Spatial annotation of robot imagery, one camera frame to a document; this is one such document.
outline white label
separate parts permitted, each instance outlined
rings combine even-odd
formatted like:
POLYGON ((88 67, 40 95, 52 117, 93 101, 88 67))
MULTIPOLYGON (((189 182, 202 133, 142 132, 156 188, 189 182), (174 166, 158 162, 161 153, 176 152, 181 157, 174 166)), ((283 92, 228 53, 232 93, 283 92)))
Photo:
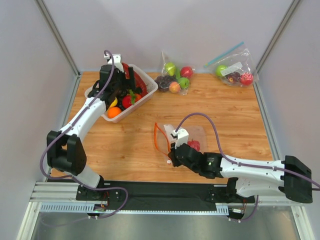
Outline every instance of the white label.
POLYGON ((237 62, 237 63, 229 66, 225 70, 221 70, 221 75, 225 76, 225 75, 228 75, 228 74, 232 74, 232 73, 234 73, 235 71, 237 71, 237 70, 239 70, 241 68, 242 68, 241 62, 237 62))

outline ziplock bag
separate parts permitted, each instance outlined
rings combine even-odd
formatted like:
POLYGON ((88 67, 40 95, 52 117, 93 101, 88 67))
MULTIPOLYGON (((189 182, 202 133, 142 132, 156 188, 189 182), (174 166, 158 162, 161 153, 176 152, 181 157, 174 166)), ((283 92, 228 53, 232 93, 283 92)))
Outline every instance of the ziplock bag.
MULTIPOLYGON (((171 160, 168 157, 171 144, 176 141, 171 136, 171 133, 176 128, 171 124, 154 123, 154 145, 155 148, 163 154, 164 159, 168 164, 171 164, 171 160)), ((184 129, 189 133, 188 145, 199 152, 207 152, 207 137, 206 132, 202 126, 187 126, 184 129)))
POLYGON ((174 61, 162 52, 163 68, 161 75, 154 81, 158 84, 158 90, 173 94, 187 95, 191 78, 195 69, 185 63, 174 61))
POLYGON ((259 80, 244 42, 217 56, 204 65, 204 68, 229 86, 247 87, 259 80))

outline blue zipper seal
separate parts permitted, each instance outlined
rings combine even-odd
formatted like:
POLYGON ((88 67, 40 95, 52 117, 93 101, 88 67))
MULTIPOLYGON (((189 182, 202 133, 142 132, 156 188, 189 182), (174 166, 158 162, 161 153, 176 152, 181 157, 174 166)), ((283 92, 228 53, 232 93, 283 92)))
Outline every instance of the blue zipper seal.
POLYGON ((220 54, 219 56, 215 57, 214 59, 212 59, 211 61, 209 61, 207 64, 205 64, 203 67, 207 68, 209 65, 214 64, 215 62, 217 62, 219 59, 223 58, 225 55, 228 55, 229 53, 231 53, 233 50, 237 49, 238 47, 240 47, 241 45, 245 44, 245 42, 240 42, 239 44, 235 45, 233 48, 230 48, 228 51, 220 54))

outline red apple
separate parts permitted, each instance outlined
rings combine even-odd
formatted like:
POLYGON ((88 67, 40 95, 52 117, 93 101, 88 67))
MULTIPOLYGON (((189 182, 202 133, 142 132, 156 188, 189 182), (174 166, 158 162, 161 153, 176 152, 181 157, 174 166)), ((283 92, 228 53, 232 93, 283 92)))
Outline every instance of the red apple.
POLYGON ((241 75, 240 82, 245 86, 249 86, 254 82, 254 76, 251 73, 246 72, 241 75))
POLYGON ((200 142, 199 141, 196 141, 196 140, 191 140, 191 141, 188 141, 188 145, 197 150, 197 151, 200 151, 200 142))
POLYGON ((194 74, 194 71, 190 66, 184 66, 183 68, 181 68, 181 71, 180 71, 181 77, 190 78, 192 74, 194 74))

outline gray floor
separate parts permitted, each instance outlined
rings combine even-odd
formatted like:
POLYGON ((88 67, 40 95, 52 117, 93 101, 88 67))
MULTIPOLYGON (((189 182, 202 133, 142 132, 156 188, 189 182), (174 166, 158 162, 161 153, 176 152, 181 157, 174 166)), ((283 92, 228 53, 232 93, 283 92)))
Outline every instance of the gray floor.
MULTIPOLYGON (((46 224, 64 224, 84 213, 45 213, 46 224)), ((116 214, 62 227, 46 227, 38 220, 34 240, 298 240, 290 207, 259 207, 248 222, 225 216, 116 214)))

